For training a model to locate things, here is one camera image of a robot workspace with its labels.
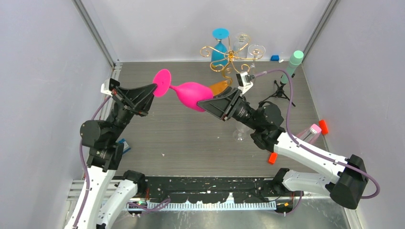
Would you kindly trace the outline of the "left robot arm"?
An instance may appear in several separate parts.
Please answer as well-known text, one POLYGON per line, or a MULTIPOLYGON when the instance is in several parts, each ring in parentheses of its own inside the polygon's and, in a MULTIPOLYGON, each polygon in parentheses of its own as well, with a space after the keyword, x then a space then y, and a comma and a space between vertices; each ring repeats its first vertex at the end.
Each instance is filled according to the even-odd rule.
POLYGON ((157 87, 155 83, 134 89, 110 85, 109 96, 114 104, 108 117, 92 118, 82 124, 80 146, 89 148, 84 163, 85 184, 66 229, 110 229, 128 201, 146 193, 145 175, 128 170, 116 191, 107 202, 103 201, 124 151, 118 138, 133 116, 148 115, 157 87))

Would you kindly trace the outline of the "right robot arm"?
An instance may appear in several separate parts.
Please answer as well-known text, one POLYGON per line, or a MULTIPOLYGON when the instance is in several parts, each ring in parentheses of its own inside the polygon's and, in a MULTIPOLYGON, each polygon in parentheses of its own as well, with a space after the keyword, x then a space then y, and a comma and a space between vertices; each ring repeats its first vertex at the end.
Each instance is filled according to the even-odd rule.
POLYGON ((233 118, 253 129, 250 136, 260 149, 287 156, 314 170, 299 173, 281 168, 271 182, 277 195, 284 196, 290 191, 319 193, 330 196, 342 207, 357 209, 369 181, 361 157, 335 155, 289 134, 281 127, 284 118, 277 105, 267 102, 254 109, 236 88, 229 87, 197 105, 223 121, 233 118))

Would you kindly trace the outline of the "pink wine glass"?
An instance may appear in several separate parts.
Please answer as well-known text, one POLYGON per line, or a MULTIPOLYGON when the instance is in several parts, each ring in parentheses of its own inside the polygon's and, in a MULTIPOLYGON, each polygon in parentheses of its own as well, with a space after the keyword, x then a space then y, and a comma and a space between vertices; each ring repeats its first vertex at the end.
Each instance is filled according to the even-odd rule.
POLYGON ((212 90, 200 83, 186 82, 173 86, 171 84, 171 73, 167 69, 160 70, 154 76, 153 83, 157 85, 156 90, 153 92, 155 97, 163 97, 169 89, 172 89, 184 106, 198 112, 204 112, 204 109, 198 106, 198 102, 211 100, 214 97, 212 90))

